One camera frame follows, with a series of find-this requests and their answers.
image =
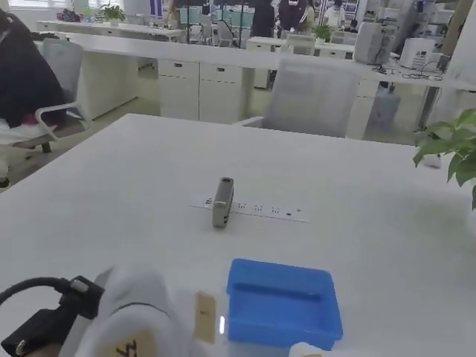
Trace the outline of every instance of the blue plastic tray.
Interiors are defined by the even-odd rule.
[[[235,259],[228,275],[228,338],[276,347],[306,342],[330,351],[342,338],[327,271]]]

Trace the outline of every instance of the black jacket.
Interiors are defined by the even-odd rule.
[[[257,4],[254,9],[251,35],[259,37],[273,37],[274,7],[271,4]]]
[[[37,109],[66,103],[58,79],[35,46],[30,31],[0,10],[0,118],[13,128]],[[45,113],[49,125],[62,123],[65,111]]]

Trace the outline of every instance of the window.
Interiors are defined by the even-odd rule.
[[[123,2],[122,0],[89,0],[89,7],[90,8],[95,8],[95,7],[101,7],[103,5],[107,4],[111,5],[119,5],[120,7],[123,7]]]
[[[43,7],[62,9],[69,6],[69,0],[9,0],[10,7]]]

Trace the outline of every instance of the green plant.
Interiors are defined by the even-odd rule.
[[[104,16],[106,20],[121,20],[124,21],[126,19],[126,14],[121,10],[118,5],[103,5],[100,7],[100,13]]]
[[[454,153],[448,167],[448,181],[454,176],[460,186],[476,178],[476,109],[465,110],[453,121],[440,121],[430,125],[425,138],[418,143],[414,157],[416,166],[423,156]],[[472,209],[476,208],[476,186],[472,190]]]
[[[312,32],[318,39],[324,39],[324,41],[329,42],[332,35],[332,30],[329,25],[319,25],[312,28]]]

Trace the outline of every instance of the white power strip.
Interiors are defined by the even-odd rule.
[[[189,206],[211,210],[213,208],[213,198],[209,196],[201,199],[199,198]],[[286,221],[309,223],[308,217],[306,217],[305,212],[300,208],[284,208],[280,205],[261,205],[260,203],[250,203],[236,198],[233,199],[230,212],[245,214],[248,216],[268,217],[285,219]]]

